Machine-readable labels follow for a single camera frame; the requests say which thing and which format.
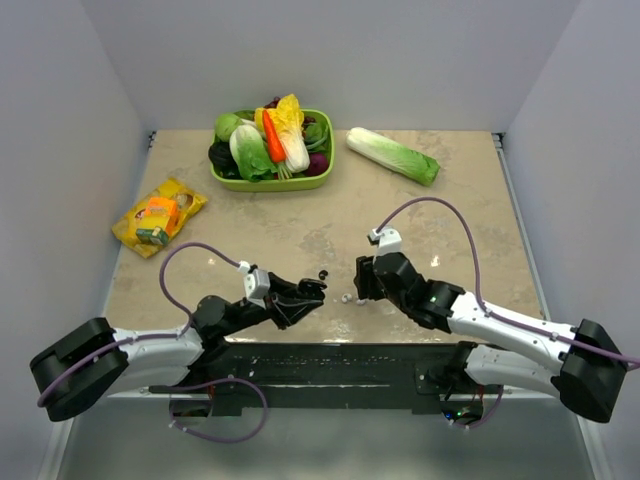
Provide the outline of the aluminium front rail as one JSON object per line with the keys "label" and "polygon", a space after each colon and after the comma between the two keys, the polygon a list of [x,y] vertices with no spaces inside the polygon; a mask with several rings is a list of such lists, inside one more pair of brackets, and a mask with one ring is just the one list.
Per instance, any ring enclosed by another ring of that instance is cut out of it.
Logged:
{"label": "aluminium front rail", "polygon": [[149,388],[134,389],[107,395],[108,399],[180,399],[180,400],[210,400],[207,393],[201,392],[160,392],[154,393]]}

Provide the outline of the napa cabbage on table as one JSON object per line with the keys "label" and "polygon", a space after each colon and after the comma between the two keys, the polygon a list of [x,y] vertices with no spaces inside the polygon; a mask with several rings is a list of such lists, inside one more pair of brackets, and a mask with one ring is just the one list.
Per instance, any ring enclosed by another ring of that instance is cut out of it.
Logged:
{"label": "napa cabbage on table", "polygon": [[440,170],[434,158],[365,128],[349,130],[346,143],[356,153],[423,186],[430,186]]}

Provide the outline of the round green vegetable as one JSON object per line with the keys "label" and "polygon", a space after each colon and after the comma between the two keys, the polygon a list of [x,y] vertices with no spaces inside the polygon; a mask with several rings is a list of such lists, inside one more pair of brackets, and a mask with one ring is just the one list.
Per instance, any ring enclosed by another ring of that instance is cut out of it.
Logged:
{"label": "round green vegetable", "polygon": [[220,114],[215,121],[214,132],[222,142],[228,142],[233,132],[244,124],[241,117],[234,113]]}

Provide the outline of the orange toy carrot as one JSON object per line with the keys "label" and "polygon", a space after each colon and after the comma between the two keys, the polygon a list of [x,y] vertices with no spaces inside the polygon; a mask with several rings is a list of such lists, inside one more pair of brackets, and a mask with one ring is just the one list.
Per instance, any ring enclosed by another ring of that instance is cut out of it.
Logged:
{"label": "orange toy carrot", "polygon": [[278,137],[275,125],[269,115],[269,111],[265,109],[262,113],[262,124],[266,135],[267,149],[271,160],[276,163],[286,161],[286,152]]}

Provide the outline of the dark green spinach leaves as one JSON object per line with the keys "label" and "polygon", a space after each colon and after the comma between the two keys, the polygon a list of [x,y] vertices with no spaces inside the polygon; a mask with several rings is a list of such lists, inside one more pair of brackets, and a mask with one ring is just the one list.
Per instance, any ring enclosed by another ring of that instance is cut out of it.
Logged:
{"label": "dark green spinach leaves", "polygon": [[309,153],[318,153],[326,149],[329,127],[326,122],[315,121],[304,125],[303,140]]}

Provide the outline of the dark black vegetable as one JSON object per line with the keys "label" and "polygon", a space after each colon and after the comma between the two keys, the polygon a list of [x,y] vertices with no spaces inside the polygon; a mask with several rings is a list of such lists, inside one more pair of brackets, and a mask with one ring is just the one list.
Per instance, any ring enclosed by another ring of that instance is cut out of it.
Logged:
{"label": "dark black vegetable", "polygon": [[227,142],[214,142],[209,147],[208,157],[212,165],[220,171],[228,172],[237,169],[237,164]]}

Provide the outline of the green white bok choy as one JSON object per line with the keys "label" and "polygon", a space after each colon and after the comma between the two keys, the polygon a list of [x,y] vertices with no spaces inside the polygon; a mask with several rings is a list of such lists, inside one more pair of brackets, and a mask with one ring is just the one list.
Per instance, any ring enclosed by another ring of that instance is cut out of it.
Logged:
{"label": "green white bok choy", "polygon": [[270,180],[276,173],[259,131],[249,125],[238,126],[229,140],[230,151],[243,180]]}

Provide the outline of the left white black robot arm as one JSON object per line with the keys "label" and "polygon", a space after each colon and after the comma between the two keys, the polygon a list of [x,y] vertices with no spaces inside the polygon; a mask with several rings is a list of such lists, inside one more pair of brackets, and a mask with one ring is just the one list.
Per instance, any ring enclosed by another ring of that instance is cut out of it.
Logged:
{"label": "left white black robot arm", "polygon": [[280,330],[294,326],[323,305],[327,287],[308,278],[292,283],[264,270],[247,275],[244,284],[237,302],[216,295],[201,299],[186,328],[126,330],[104,317],[84,322],[30,361],[38,407],[60,422],[110,394],[175,388],[218,358],[227,337],[266,321]]}

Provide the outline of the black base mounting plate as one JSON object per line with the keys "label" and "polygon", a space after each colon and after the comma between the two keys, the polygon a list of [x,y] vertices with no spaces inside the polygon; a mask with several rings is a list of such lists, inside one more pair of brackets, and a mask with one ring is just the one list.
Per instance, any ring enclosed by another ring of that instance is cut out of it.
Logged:
{"label": "black base mounting plate", "polygon": [[217,358],[191,366],[175,386],[154,393],[213,395],[213,412],[245,408],[391,409],[458,417],[464,403],[481,413],[481,387],[462,371],[461,344],[232,343]]}

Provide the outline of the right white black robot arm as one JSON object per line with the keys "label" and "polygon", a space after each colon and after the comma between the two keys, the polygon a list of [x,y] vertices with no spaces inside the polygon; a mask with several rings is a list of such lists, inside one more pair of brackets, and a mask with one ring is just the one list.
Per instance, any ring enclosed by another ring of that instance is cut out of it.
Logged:
{"label": "right white black robot arm", "polygon": [[386,299],[422,328],[477,338],[443,367],[444,375],[545,393],[583,418],[610,421],[629,368],[602,325],[559,324],[481,305],[457,285],[425,279],[402,253],[358,257],[354,284],[359,298]]}

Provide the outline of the purple beet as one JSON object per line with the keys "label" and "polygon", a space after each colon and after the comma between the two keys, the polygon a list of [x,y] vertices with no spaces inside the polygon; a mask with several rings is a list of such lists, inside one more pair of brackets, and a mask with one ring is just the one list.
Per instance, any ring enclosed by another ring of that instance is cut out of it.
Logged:
{"label": "purple beet", "polygon": [[321,152],[309,154],[309,166],[304,171],[307,177],[316,177],[322,175],[329,168],[329,160],[326,155]]}

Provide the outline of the yellow leaf cabbage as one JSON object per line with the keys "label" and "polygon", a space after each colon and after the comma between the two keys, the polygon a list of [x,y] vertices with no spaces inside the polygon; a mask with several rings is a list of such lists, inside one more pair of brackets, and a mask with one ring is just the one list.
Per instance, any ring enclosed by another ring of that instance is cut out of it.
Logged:
{"label": "yellow leaf cabbage", "polygon": [[289,94],[279,100],[273,108],[261,107],[254,112],[254,122],[259,131],[265,134],[262,113],[267,109],[275,125],[278,137],[286,152],[286,161],[276,164],[278,177],[289,179],[293,174],[305,171],[309,166],[309,154],[303,140],[304,114],[297,97]]}

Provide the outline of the orange green small box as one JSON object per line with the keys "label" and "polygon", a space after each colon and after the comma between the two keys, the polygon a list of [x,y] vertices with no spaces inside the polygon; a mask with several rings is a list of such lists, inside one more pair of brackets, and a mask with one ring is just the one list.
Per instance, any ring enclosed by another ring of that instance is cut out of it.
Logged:
{"label": "orange green small box", "polygon": [[141,243],[166,246],[179,219],[177,202],[165,197],[151,197],[137,223],[136,237]]}

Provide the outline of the green plastic vegetable tray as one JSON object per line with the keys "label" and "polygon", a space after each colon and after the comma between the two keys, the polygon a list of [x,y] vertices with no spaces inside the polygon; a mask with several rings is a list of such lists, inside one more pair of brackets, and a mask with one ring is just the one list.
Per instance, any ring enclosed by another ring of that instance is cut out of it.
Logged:
{"label": "green plastic vegetable tray", "polygon": [[[276,178],[270,180],[261,180],[258,182],[249,182],[243,180],[239,176],[238,168],[228,172],[220,171],[215,168],[212,163],[210,166],[211,175],[226,189],[235,192],[251,192],[251,193],[272,193],[272,192],[289,192],[289,191],[302,191],[319,188],[329,178],[330,173],[334,167],[335,160],[335,139],[332,122],[327,114],[322,111],[314,109],[304,109],[303,112],[306,116],[313,118],[315,121],[326,122],[329,127],[329,138],[326,145],[326,149],[321,151],[325,154],[329,160],[329,168],[322,175],[316,177],[307,177],[302,173],[296,173],[292,179],[279,180]],[[211,145],[214,142],[220,140],[216,137],[215,133],[212,136]]]}

